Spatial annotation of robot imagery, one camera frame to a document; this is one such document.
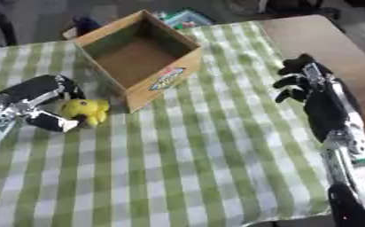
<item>tablecloth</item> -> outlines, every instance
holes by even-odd
[[[301,107],[277,105],[281,66],[260,24],[185,31],[200,71],[133,114],[0,145],[0,226],[240,226],[327,212],[325,168]],[[40,74],[97,81],[70,42],[0,48],[0,89]]]

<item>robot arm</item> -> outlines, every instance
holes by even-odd
[[[80,122],[67,120],[40,108],[64,98],[84,99],[84,94],[70,79],[62,75],[41,75],[0,91],[0,143],[18,119],[50,131],[67,132]]]
[[[323,65],[304,54],[284,61],[275,88],[276,102],[294,98],[304,103],[309,125],[322,142],[328,169],[332,213],[338,226],[365,226],[365,122],[347,86]]]

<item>chair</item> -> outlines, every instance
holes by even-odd
[[[5,44],[7,46],[17,45],[17,38],[14,28],[7,17],[0,12],[0,29],[4,35]]]
[[[259,9],[277,18],[319,14],[333,22],[338,20],[341,11],[336,8],[322,7],[323,3],[324,0],[316,0],[315,2],[308,0],[262,0]]]

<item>cardboard box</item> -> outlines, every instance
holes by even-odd
[[[74,41],[100,82],[123,97],[129,113],[200,66],[200,46],[147,11],[134,13]]]

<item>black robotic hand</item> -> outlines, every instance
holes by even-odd
[[[315,64],[324,80],[316,80],[308,74],[305,68],[309,64]],[[333,100],[331,87],[326,82],[327,76],[332,74],[327,67],[316,62],[311,56],[302,54],[297,59],[285,60],[283,68],[278,73],[283,78],[275,82],[273,86],[277,89],[284,88],[284,90],[276,97],[276,102],[281,103],[287,98],[303,102],[311,130],[320,142],[326,139],[331,130],[342,129],[345,126],[346,114]],[[353,108],[361,114],[361,109],[346,84],[338,78],[335,80],[341,83]]]

